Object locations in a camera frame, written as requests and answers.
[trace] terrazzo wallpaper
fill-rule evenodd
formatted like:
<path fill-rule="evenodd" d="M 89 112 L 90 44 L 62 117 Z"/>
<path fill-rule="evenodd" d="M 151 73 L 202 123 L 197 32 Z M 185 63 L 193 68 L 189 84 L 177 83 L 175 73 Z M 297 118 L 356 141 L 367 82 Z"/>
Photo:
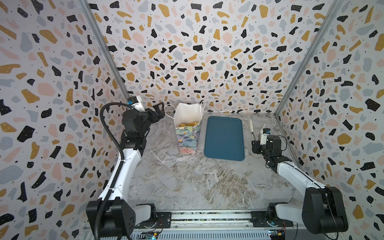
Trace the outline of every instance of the terrazzo wallpaper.
<path fill-rule="evenodd" d="M 99 110 L 121 92 L 77 2 L 0 7 L 0 238 L 79 239 L 117 154 Z"/>
<path fill-rule="evenodd" d="M 344 239 L 384 236 L 384 1 L 345 1 L 279 116 L 303 169 L 344 196 Z"/>
<path fill-rule="evenodd" d="M 128 91 L 146 106 L 272 113 L 332 0 L 88 0 Z"/>

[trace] black cable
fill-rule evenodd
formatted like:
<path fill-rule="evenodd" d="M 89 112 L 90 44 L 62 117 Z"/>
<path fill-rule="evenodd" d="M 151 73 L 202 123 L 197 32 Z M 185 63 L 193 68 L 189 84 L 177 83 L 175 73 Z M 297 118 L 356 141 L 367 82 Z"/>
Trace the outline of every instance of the black cable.
<path fill-rule="evenodd" d="M 282 150 L 282 151 L 285 151 L 285 150 L 287 149 L 287 147 L 288 147 L 288 141 L 287 141 L 287 139 L 286 139 L 284 136 L 282 136 L 282 135 L 276 135 L 276 136 L 279 136 L 279 137 L 284 138 L 284 140 L 285 140 L 285 149 Z"/>

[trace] pink spot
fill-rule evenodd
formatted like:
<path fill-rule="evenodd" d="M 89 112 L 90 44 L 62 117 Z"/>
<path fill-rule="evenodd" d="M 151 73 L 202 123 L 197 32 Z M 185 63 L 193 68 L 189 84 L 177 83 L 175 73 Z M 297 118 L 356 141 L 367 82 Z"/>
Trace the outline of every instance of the pink spot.
<path fill-rule="evenodd" d="M 225 34 L 223 34 L 223 40 L 226 44 L 231 44 L 232 38 L 233 36 L 229 32 L 226 32 Z"/>
<path fill-rule="evenodd" d="M 35 54 L 34 54 L 34 53 L 30 53 L 30 54 L 28 55 L 28 59 L 31 60 L 31 61 L 36 60 Z"/>
<path fill-rule="evenodd" d="M 55 163 L 52 169 L 52 177 L 56 178 L 57 181 L 61 181 L 62 176 L 61 176 L 61 165 L 60 163 Z"/>
<path fill-rule="evenodd" d="M 45 170 L 48 170 L 51 168 L 51 164 L 50 163 L 42 163 L 41 167 L 44 168 Z"/>
<path fill-rule="evenodd" d="M 43 96 L 53 96 L 55 94 L 55 90 L 49 83 L 39 83 L 37 91 Z"/>
<path fill-rule="evenodd" d="M 13 119 L 13 122 L 25 122 L 26 119 L 25 118 L 14 118 Z"/>
<path fill-rule="evenodd" d="M 15 148 L 12 152 L 10 152 L 10 153 L 3 159 L 3 161 L 4 161 L 4 162 L 7 162 L 7 163 L 10 163 L 10 162 L 16 157 L 16 155 L 20 152 L 21 149 L 22 149 L 22 147 L 17 147 L 17 148 Z"/>
<path fill-rule="evenodd" d="M 57 137 L 57 127 L 55 124 L 50 124 L 49 128 L 48 128 L 48 133 L 53 136 L 53 137 Z"/>
<path fill-rule="evenodd" d="M 143 38 L 142 35 L 140 35 L 140 34 L 138 34 L 138 33 L 134 33 L 133 36 L 132 36 L 132 38 L 133 38 L 136 42 L 138 42 L 138 43 L 140 43 L 140 44 L 144 44 L 144 38 Z"/>
<path fill-rule="evenodd" d="M 3 47 L 0 47 L 0 50 L 1 50 L 1 52 L 3 52 L 7 57 L 9 57 L 10 59 L 13 59 L 13 60 L 19 60 L 19 56 L 18 56 L 18 55 L 11 53 L 11 52 L 8 51 L 7 49 L 5 49 L 5 48 L 3 48 Z"/>

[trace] marble floor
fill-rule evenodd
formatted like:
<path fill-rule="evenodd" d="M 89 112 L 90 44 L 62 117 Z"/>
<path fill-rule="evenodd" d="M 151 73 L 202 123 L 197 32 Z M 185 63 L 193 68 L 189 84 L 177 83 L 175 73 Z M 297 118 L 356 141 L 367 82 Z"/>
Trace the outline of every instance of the marble floor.
<path fill-rule="evenodd" d="M 300 205 L 303 198 L 284 178 L 265 167 L 265 161 L 251 148 L 254 131 L 265 124 L 272 134 L 279 134 L 273 116 L 220 115 L 243 122 L 245 159 L 229 161 L 204 156 L 207 119 L 203 117 L 198 152 L 180 155 L 173 120 L 165 116 L 151 125 L 147 146 L 129 189 L 131 205 L 154 203 L 159 210 L 265 209 L 270 202 Z M 288 150 L 283 155 L 290 156 Z"/>

